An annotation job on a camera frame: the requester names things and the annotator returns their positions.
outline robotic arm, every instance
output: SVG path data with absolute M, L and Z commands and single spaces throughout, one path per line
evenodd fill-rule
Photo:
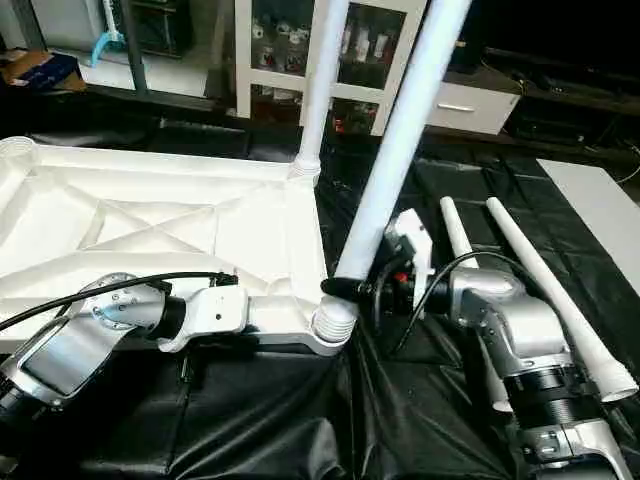
M 247 293 L 235 276 L 219 275 L 217 286 L 189 298 L 172 296 L 170 283 L 155 281 L 71 304 L 0 365 L 0 420 L 24 431 L 47 409 L 64 408 L 127 337 L 177 352 L 195 337 L 242 331 Z M 82 291 L 134 278 L 113 273 Z
M 426 282 L 422 287 L 396 288 L 391 297 L 421 294 L 435 281 L 437 276 L 424 262 L 429 258 L 424 245 L 429 253 L 431 249 L 425 235 L 428 237 L 412 210 L 392 220 L 385 232 L 396 253 L 403 253 L 412 263 L 417 259 L 413 282 L 423 278 Z M 426 308 L 445 310 L 449 321 L 478 334 L 508 393 L 519 426 L 519 447 L 533 467 L 532 474 L 544 479 L 633 478 L 603 419 L 597 388 L 575 362 L 554 309 L 528 295 L 511 274 L 462 265 L 433 285 Z M 362 301 L 372 289 L 361 282 L 334 278 L 323 282 L 323 290 Z M 410 303 L 415 308 L 419 300 L 415 296 L 411 302 L 393 298 L 391 303 Z

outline white plastic part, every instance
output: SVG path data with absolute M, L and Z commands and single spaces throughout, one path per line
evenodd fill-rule
M 307 103 L 300 150 L 291 165 L 293 176 L 317 178 L 320 174 L 320 147 L 331 101 L 331 87 L 338 74 L 342 32 L 347 22 L 349 0 L 330 0 L 318 51 L 320 65 L 308 79 Z
M 313 184 L 288 175 L 285 163 L 1 140 L 0 321 L 112 272 L 222 271 L 251 295 L 251 322 L 291 319 L 283 339 L 299 332 L 329 354 L 309 340 L 326 277 Z M 171 282 L 177 296 L 208 287 Z M 0 352 L 53 313 L 0 332 Z
M 598 386 L 602 401 L 612 402 L 636 393 L 638 385 L 631 374 L 622 363 L 613 358 L 500 200 L 495 197 L 490 198 L 487 200 L 487 206 L 513 251 L 524 267 L 540 283 L 545 294 L 560 313 L 589 376 Z
M 440 208 L 442 209 L 442 215 L 444 217 L 444 223 L 447 227 L 447 233 L 449 234 L 449 240 L 451 241 L 451 248 L 453 254 L 456 257 L 470 253 L 472 250 L 467 233 L 464 230 L 458 210 L 451 197 L 443 197 L 440 199 Z M 475 258 L 465 260 L 460 264 L 467 268 L 478 268 L 478 261 Z M 489 397 L 491 398 L 491 405 L 494 410 L 499 412 L 511 413 L 513 409 L 509 403 L 509 395 L 507 389 L 504 386 L 502 379 L 498 376 L 487 347 L 483 342 L 480 342 L 480 348 L 482 351 L 482 358 L 484 364 L 487 367 L 487 390 L 489 391 Z
M 249 297 L 237 285 L 203 288 L 186 302 L 185 318 L 178 335 L 158 339 L 162 352 L 179 352 L 193 338 L 213 333 L 239 333 L 247 324 Z
M 413 308 L 415 308 L 427 288 L 427 277 L 433 273 L 431 269 L 433 240 L 413 208 L 401 212 L 395 221 L 389 224 L 386 235 L 387 238 L 392 239 L 406 237 L 415 252 L 411 259 L 415 271 L 413 287 Z
M 471 0 L 434 0 L 429 7 L 342 251 L 338 277 L 363 280 L 369 273 L 470 4 Z M 336 49 L 340 38 L 337 35 Z M 357 309 L 337 314 L 340 305 L 344 302 L 326 296 L 314 317 L 314 331 L 328 342 L 348 340 L 356 322 Z

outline white cabinet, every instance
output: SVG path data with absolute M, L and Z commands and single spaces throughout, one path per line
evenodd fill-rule
M 265 59 L 265 52 L 267 56 L 272 51 L 277 55 L 278 42 L 280 45 L 286 43 L 283 40 L 285 27 L 296 28 L 297 31 L 309 28 L 272 19 L 269 28 L 274 31 L 275 40 L 271 40 L 274 45 L 264 46 L 260 35 L 265 34 L 269 20 L 261 18 L 267 15 L 258 10 L 270 3 L 273 11 L 278 8 L 285 10 L 285 16 L 287 9 L 296 10 L 300 19 L 298 23 L 310 25 L 308 56 L 303 59 L 306 62 L 303 71 L 290 69 L 288 58 L 286 61 Z M 357 102 L 356 105 L 364 112 L 365 128 L 373 135 L 384 132 L 426 3 L 427 0 L 357 0 L 350 5 L 349 33 L 343 39 L 345 48 L 333 86 L 334 106 L 339 108 L 345 102 Z M 256 107 L 252 96 L 262 97 L 262 100 L 273 98 L 276 89 L 277 100 L 289 102 L 294 110 L 297 107 L 297 121 L 303 124 L 307 79 L 313 75 L 316 66 L 322 68 L 322 61 L 317 62 L 317 51 L 327 7 L 327 0 L 287 1 L 286 4 L 279 0 L 235 0 L 236 111 L 239 117 L 252 118 L 252 108 Z M 349 42 L 345 43 L 346 37 L 349 37 Z M 261 52 L 252 49 L 252 44 L 254 47 L 262 45 L 259 47 Z

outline white tube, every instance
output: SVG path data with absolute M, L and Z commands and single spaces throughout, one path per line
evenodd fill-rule
M 309 77 L 305 91 L 307 109 L 300 150 L 291 165 L 295 176 L 317 176 L 320 173 L 320 147 L 331 101 L 331 87 L 338 74 L 342 32 L 347 23 L 349 0 L 330 0 L 321 33 L 318 65 Z
M 578 353 L 587 367 L 589 376 L 600 390 L 602 401 L 612 402 L 636 393 L 638 385 L 633 377 L 622 363 L 613 358 L 593 327 L 584 318 L 580 309 L 531 245 L 531 242 L 518 228 L 500 200 L 495 197 L 490 198 L 487 200 L 487 206 L 513 251 L 518 255 L 524 267 L 540 283 L 545 294 L 560 313 Z
M 109 30 L 109 36 L 111 37 L 111 41 L 115 42 L 118 40 L 118 29 L 116 28 L 116 22 L 113 19 L 111 0 L 102 0 L 102 5 L 104 6 L 104 17 L 107 19 L 107 29 Z
M 447 226 L 447 233 L 449 234 L 453 254 L 456 257 L 459 257 L 460 255 L 471 252 L 471 244 L 467 238 L 467 233 L 464 231 L 462 221 L 458 215 L 456 204 L 453 203 L 453 199 L 451 197 L 442 197 L 440 199 L 440 208 L 442 209 L 444 223 Z M 462 262 L 460 266 L 478 268 L 478 261 L 475 258 L 470 258 Z
M 442 209 L 442 216 L 444 217 L 444 223 L 447 227 L 447 233 L 449 234 L 453 254 L 456 257 L 459 257 L 465 253 L 473 251 L 453 199 L 451 197 L 441 198 L 440 208 Z M 470 258 L 469 260 L 462 262 L 460 265 L 467 268 L 478 268 L 478 261 L 475 258 Z M 498 372 L 496 372 L 496 368 L 493 366 L 487 347 L 482 341 L 480 342 L 480 348 L 484 364 L 487 367 L 486 382 L 487 390 L 489 391 L 489 398 L 491 399 L 491 405 L 494 410 L 511 413 L 513 412 L 513 409 L 509 403 L 507 389 L 504 387 L 502 379 L 498 376 Z
M 433 0 L 429 7 L 336 276 L 365 279 L 369 273 L 470 4 Z M 339 343 L 349 339 L 357 310 L 333 308 L 340 313 L 330 315 L 327 307 L 336 302 L 329 296 L 322 299 L 313 328 L 325 341 Z

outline white pipe end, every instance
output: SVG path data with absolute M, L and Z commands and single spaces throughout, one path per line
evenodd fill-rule
M 308 177 L 313 179 L 313 184 L 318 182 L 320 176 L 320 157 L 298 153 L 289 168 L 289 178 Z
M 358 318 L 358 306 L 341 298 L 325 295 L 313 314 L 313 333 L 325 342 L 349 340 Z
M 615 402 L 629 397 L 638 391 L 635 382 L 626 367 L 614 359 L 589 369 L 589 377 L 598 385 L 603 402 Z

